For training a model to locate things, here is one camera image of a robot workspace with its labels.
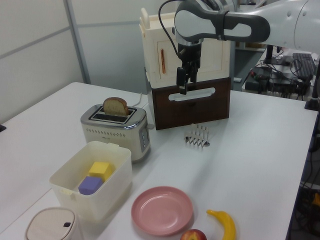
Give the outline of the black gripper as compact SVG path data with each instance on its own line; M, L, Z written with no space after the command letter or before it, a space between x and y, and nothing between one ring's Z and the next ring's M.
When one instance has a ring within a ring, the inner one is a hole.
M197 82L198 70L201 67L202 43L192 45L178 44L179 59L182 61L182 67L176 71L176 85L182 95L187 94L188 75L185 68L189 66L188 74L192 83Z

